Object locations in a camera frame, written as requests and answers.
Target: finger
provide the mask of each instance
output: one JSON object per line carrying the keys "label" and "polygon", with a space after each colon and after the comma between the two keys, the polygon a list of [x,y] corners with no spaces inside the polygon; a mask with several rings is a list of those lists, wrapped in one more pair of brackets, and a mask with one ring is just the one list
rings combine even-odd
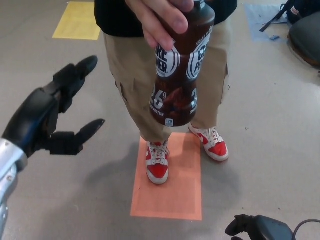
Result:
{"label": "finger", "polygon": [[188,30],[186,17],[168,0],[143,0],[143,2],[154,10],[177,34],[184,34]]}
{"label": "finger", "polygon": [[164,29],[152,10],[139,0],[134,1],[134,4],[131,4],[130,8],[142,23],[144,30],[146,30],[164,50],[172,50],[174,46],[173,39]]}
{"label": "finger", "polygon": [[143,35],[146,42],[149,44],[149,46],[153,49],[156,48],[156,46],[158,45],[158,42],[147,30],[143,29]]}
{"label": "finger", "polygon": [[169,2],[184,13],[188,13],[194,8],[193,0],[169,0]]}

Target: person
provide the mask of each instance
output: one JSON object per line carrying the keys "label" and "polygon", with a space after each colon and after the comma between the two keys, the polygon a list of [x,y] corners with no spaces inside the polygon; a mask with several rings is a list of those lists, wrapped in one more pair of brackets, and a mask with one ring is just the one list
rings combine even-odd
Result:
{"label": "person", "polygon": [[[212,0],[207,4],[215,11],[215,26],[197,79],[196,115],[188,128],[199,137],[209,157],[223,162],[229,151],[217,131],[217,116],[229,90],[226,84],[232,38],[229,17],[238,2]],[[95,0],[95,19],[104,32],[109,69],[130,116],[147,142],[146,173],[154,184],[163,184],[168,179],[171,135],[170,128],[154,120],[149,107],[156,80],[155,47],[161,45],[170,51],[174,46],[156,14],[177,34],[183,34],[188,29],[183,12],[190,12],[193,6],[193,0]]]}

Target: protein shake bottle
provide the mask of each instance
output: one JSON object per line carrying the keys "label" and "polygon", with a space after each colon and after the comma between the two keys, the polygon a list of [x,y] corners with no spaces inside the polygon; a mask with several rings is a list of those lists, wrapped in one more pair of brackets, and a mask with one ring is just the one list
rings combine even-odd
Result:
{"label": "protein shake bottle", "polygon": [[215,21],[215,11],[205,0],[194,0],[194,8],[184,14],[188,30],[175,33],[159,19],[171,35],[174,47],[165,51],[160,45],[155,50],[156,81],[150,99],[153,117],[167,127],[190,123],[197,109],[197,77],[205,57]]}

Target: blue paper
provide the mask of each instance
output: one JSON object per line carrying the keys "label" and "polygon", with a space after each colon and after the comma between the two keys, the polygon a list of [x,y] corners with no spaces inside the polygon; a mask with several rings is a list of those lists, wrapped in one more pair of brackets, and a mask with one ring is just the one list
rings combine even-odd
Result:
{"label": "blue paper", "polygon": [[[281,4],[279,5],[266,5],[266,4],[244,4],[244,10],[247,17],[250,34],[254,42],[277,42],[283,43],[287,39],[273,39],[272,36],[267,34],[267,31],[260,32],[260,29],[275,17],[280,11]],[[272,24],[288,24],[287,14],[284,13],[279,20],[275,20]]]}

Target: red sneaker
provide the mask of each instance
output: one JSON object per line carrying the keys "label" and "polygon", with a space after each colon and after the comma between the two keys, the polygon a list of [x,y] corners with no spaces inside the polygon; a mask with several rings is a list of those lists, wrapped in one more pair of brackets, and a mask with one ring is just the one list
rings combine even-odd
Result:
{"label": "red sneaker", "polygon": [[146,174],[154,184],[164,184],[169,175],[168,169],[168,141],[165,143],[147,142]]}
{"label": "red sneaker", "polygon": [[226,161],[229,158],[229,151],[223,138],[219,135],[216,127],[210,129],[195,128],[188,125],[189,130],[203,143],[205,152],[210,158],[217,162]]}

